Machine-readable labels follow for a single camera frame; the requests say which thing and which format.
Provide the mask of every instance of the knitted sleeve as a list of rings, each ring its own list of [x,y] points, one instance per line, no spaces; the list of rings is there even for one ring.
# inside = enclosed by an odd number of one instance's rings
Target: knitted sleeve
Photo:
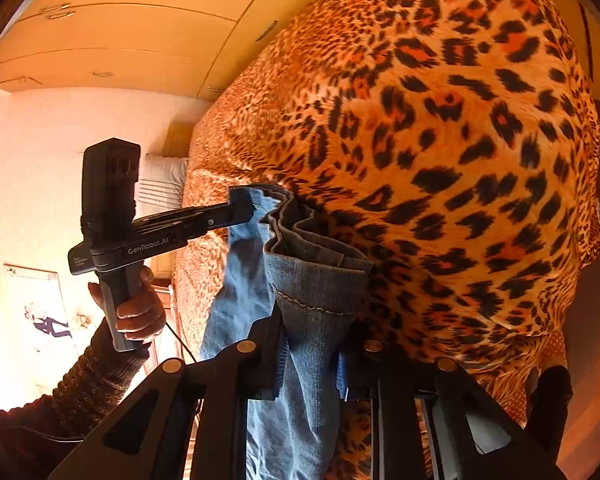
[[[51,395],[22,408],[0,410],[2,447],[22,471],[34,478],[46,478],[75,444],[53,442],[23,427],[51,436],[87,435],[120,403],[148,357],[147,346],[116,352],[103,320],[91,338],[91,345]]]

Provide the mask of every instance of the jeans seam stitching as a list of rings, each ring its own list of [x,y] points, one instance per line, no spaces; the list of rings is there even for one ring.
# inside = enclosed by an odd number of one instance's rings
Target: jeans seam stitching
[[[291,303],[295,303],[298,306],[301,306],[307,310],[317,310],[319,312],[324,312],[325,314],[331,314],[332,316],[355,316],[356,313],[355,312],[334,312],[333,310],[328,310],[326,308],[323,308],[321,306],[311,306],[311,305],[307,305],[305,303],[302,303],[301,301],[296,300],[295,298],[292,298],[291,296],[288,296],[286,294],[283,294],[282,292],[280,292],[279,290],[277,290],[277,288],[273,285],[271,285],[271,288],[273,288],[273,291],[278,294],[279,296],[282,296],[283,298],[285,298],[285,300],[290,301]]]

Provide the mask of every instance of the person figure on poster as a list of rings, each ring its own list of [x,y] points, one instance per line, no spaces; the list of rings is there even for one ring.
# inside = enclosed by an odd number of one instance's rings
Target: person figure on poster
[[[35,302],[29,303],[24,307],[24,317],[29,319],[33,323],[33,326],[44,334],[49,334],[53,337],[71,337],[71,332],[69,332],[68,330],[61,330],[60,332],[56,332],[56,329],[54,327],[54,324],[57,324],[65,328],[69,328],[68,323],[63,323],[61,321],[58,321],[57,319],[47,316],[46,312],[43,309],[41,309],[40,306]]]

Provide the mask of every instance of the poster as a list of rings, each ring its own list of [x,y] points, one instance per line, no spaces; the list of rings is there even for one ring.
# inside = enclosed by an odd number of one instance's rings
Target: poster
[[[56,272],[4,266],[8,309],[16,322],[29,380],[39,395],[50,394],[76,362]]]

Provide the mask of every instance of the bed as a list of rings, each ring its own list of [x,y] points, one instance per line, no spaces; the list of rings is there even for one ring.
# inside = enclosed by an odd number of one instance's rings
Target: bed
[[[596,107],[600,111],[600,102],[596,102]],[[192,129],[188,126],[172,127],[162,152],[163,156],[189,155],[191,133]],[[217,239],[214,237],[213,240],[218,242],[218,248],[222,250],[224,239],[220,236]],[[187,303],[188,298],[197,298],[194,288],[199,277],[196,273],[189,272],[190,266],[197,263],[199,260],[192,256],[190,250],[177,257],[175,253],[169,253],[158,260],[152,260],[154,273],[164,280],[163,287],[167,287],[162,289],[161,297],[165,301],[171,301],[172,310],[178,312],[180,335],[188,340],[193,349],[200,346],[208,315],[208,308],[190,309]],[[217,260],[217,265],[218,271],[221,272],[221,259]],[[213,290],[219,288],[220,283],[219,280],[208,280],[207,283],[213,286],[209,293],[211,297]],[[169,285],[173,297],[167,292]],[[596,306],[594,312],[590,308],[592,304]],[[185,330],[182,328],[182,313],[186,323]],[[578,294],[566,317],[566,339],[574,399],[570,406],[570,418],[558,463],[570,480],[586,480],[600,463],[600,409],[592,413],[592,406],[600,407],[600,258],[584,271]],[[186,352],[182,356],[186,360],[189,359]],[[152,355],[152,363],[154,361],[159,362],[157,354]]]
[[[376,264],[372,330],[460,360],[523,424],[526,379],[600,250],[598,116],[557,15],[551,0],[316,0],[196,125],[183,205],[265,180],[317,204]],[[474,203],[485,208],[462,209]],[[194,350],[225,255],[222,232],[176,254],[174,308]],[[362,478],[359,460],[334,478]]]

